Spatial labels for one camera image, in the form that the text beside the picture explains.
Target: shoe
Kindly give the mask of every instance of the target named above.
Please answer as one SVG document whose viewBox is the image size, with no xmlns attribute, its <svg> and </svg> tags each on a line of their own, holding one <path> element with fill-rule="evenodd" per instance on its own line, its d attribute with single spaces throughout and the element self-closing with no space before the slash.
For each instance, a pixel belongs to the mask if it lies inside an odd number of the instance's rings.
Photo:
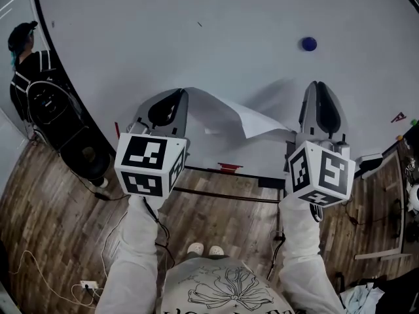
<svg viewBox="0 0 419 314">
<path fill-rule="evenodd" d="M 210 251 L 210 252 L 209 252 L 208 254 L 209 254 L 210 256 L 212 256 L 212 255 L 223 256 L 223 255 L 224 255 L 224 250 L 223 250 L 223 248 L 218 247 L 217 245 L 213 245 L 209 251 Z"/>
<path fill-rule="evenodd" d="M 100 188 L 105 188 L 109 184 L 109 181 L 106 178 L 103 178 L 103 183 L 100 185 Z"/>
<path fill-rule="evenodd" d="M 204 245 L 202 243 L 192 243 L 189 245 L 187 253 L 196 253 L 202 256 L 204 253 Z"/>
</svg>

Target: black cap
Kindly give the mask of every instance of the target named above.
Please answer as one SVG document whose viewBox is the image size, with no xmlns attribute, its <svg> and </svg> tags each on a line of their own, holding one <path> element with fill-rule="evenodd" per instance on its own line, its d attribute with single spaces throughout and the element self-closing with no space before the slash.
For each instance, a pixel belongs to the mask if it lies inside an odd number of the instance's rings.
<svg viewBox="0 0 419 314">
<path fill-rule="evenodd" d="M 14 28 L 9 36 L 9 40 L 7 41 L 9 50 L 11 52 L 15 52 L 16 50 L 23 49 L 26 37 L 29 35 L 31 30 L 35 29 L 37 25 L 38 22 L 32 21 L 30 24 L 25 22 Z"/>
</svg>

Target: red object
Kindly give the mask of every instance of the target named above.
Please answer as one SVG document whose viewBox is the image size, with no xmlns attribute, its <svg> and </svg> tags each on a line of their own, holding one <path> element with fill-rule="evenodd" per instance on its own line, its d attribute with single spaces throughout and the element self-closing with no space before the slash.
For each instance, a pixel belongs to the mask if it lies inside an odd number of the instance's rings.
<svg viewBox="0 0 419 314">
<path fill-rule="evenodd" d="M 115 130 L 117 131 L 117 136 L 118 136 L 118 139 L 119 139 L 120 133 L 119 133 L 118 122 L 115 122 Z"/>
<path fill-rule="evenodd" d="M 243 167 L 240 165 L 232 165 L 232 164 L 225 164 L 225 163 L 219 163 L 219 165 L 221 166 L 221 169 L 219 169 L 218 171 L 227 172 L 227 173 L 235 173 L 239 167 Z"/>
<path fill-rule="evenodd" d="M 404 115 L 403 114 L 403 112 L 400 112 L 399 114 L 397 114 L 397 116 L 392 120 L 392 123 L 393 122 L 397 122 L 397 121 L 402 121 L 402 120 L 404 120 L 404 119 L 406 119 L 406 115 Z"/>
</svg>

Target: white sleeve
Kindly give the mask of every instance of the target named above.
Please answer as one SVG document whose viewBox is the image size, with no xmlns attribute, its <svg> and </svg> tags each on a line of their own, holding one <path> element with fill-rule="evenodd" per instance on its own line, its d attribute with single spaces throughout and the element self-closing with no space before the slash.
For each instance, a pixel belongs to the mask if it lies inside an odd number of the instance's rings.
<svg viewBox="0 0 419 314">
<path fill-rule="evenodd" d="M 157 223 L 142 201 L 133 198 L 97 314 L 150 314 L 155 308 Z"/>
<path fill-rule="evenodd" d="M 291 306 L 309 314 L 345 313 L 319 255 L 319 224 L 309 203 L 289 196 L 280 209 L 285 234 L 280 279 Z"/>
</svg>

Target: blue ball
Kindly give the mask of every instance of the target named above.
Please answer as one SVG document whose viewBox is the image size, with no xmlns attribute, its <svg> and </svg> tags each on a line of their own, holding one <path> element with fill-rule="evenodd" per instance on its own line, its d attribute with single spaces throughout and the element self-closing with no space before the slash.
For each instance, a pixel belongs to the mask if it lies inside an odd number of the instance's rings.
<svg viewBox="0 0 419 314">
<path fill-rule="evenodd" d="M 302 39 L 301 45 L 305 51 L 313 51 L 317 48 L 317 41 L 313 37 L 305 37 Z"/>
</svg>

